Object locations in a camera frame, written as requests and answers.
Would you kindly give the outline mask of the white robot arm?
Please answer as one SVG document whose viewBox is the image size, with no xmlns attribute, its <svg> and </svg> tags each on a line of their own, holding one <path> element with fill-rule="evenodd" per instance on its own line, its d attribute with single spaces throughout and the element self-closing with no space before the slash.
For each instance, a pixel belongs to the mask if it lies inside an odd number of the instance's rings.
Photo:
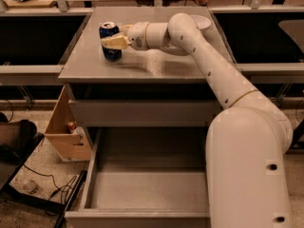
<svg viewBox="0 0 304 228">
<path fill-rule="evenodd" d="M 204 38 L 210 25 L 203 16 L 177 13 L 166 23 L 122 26 L 102 45 L 186 53 L 216 95 L 222 110 L 205 145 L 212 228 L 292 228 L 283 161 L 291 122 Z"/>
</svg>

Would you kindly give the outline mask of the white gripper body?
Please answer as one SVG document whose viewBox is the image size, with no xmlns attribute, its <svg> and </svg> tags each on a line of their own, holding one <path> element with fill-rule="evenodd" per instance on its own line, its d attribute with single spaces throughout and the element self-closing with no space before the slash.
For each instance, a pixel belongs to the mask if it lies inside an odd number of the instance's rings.
<svg viewBox="0 0 304 228">
<path fill-rule="evenodd" d="M 128 29 L 127 37 L 131 42 L 130 46 L 134 49 L 148 50 L 148 44 L 146 41 L 146 30 L 148 25 L 148 22 L 138 22 Z"/>
</svg>

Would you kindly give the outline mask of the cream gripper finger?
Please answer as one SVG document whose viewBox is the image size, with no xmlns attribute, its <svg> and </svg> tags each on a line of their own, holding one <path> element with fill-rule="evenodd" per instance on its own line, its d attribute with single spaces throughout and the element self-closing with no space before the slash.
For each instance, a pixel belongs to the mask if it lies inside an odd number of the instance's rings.
<svg viewBox="0 0 304 228">
<path fill-rule="evenodd" d="M 120 30 L 120 33 L 127 34 L 128 31 L 130 30 L 130 28 L 131 28 L 131 25 L 124 25 L 124 26 L 119 27 L 119 30 Z"/>
<path fill-rule="evenodd" d="M 104 48 L 118 50 L 127 49 L 131 45 L 128 37 L 121 34 L 105 37 L 101 40 L 101 43 Z"/>
</svg>

